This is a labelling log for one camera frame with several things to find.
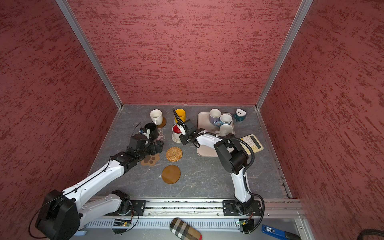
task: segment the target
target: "plaid fabric case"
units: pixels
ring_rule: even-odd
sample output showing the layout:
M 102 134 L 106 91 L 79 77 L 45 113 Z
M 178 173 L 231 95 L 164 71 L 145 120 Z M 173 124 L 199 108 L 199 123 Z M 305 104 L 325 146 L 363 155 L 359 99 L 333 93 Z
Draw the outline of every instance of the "plaid fabric case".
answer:
M 182 240 L 202 240 L 201 234 L 179 218 L 175 218 L 169 225 L 169 230 Z

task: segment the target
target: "tray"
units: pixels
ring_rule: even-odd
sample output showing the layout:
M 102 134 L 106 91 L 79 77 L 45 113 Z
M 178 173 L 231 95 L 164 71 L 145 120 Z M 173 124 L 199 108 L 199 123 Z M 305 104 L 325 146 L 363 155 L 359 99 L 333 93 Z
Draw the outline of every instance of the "tray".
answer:
M 233 127 L 233 134 L 235 135 L 235 126 L 233 125 L 233 119 L 230 124 Z M 219 131 L 220 128 L 216 127 L 209 121 L 209 113 L 201 112 L 197 115 L 197 129 L 204 128 L 207 132 L 215 133 L 215 131 Z M 216 150 L 207 146 L 200 146 L 197 149 L 197 154 L 201 157 L 217 157 Z

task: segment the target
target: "calculator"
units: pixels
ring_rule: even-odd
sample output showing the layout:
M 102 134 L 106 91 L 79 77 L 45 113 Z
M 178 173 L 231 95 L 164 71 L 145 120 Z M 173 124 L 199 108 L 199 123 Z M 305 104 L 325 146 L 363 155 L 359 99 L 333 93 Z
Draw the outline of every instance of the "calculator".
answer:
M 242 137 L 240 139 L 243 140 L 244 142 L 246 142 L 252 148 L 254 153 L 260 152 L 261 150 L 264 149 L 264 147 L 260 143 L 259 139 L 257 139 L 257 137 L 253 134 Z M 249 149 L 245 145 L 243 145 L 242 143 L 240 143 L 240 144 L 244 148 L 244 150 L 248 153 L 248 155 L 251 155 L 251 152 L 249 151 Z

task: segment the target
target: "textured red wall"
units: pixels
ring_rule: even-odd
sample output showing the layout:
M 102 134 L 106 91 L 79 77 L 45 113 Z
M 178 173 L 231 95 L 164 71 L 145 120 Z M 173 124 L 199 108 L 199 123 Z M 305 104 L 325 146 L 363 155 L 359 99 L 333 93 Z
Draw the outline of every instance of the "textured red wall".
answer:
M 68 1 L 123 103 L 231 105 L 257 102 L 301 2 Z
M 316 239 L 384 230 L 383 11 L 315 0 L 262 106 Z
M 0 238 L 31 239 L 44 196 L 87 175 L 117 107 L 54 0 L 1 1 L 0 42 Z

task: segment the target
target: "clock face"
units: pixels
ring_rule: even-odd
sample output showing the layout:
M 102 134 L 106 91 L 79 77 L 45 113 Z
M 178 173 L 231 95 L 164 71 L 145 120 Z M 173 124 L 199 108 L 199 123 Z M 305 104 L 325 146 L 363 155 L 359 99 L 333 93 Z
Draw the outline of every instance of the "clock face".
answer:
M 236 110 L 236 115 L 239 116 L 239 117 L 243 117 L 245 116 L 247 113 L 244 111 L 244 110 L 241 110 L 241 109 L 237 109 Z

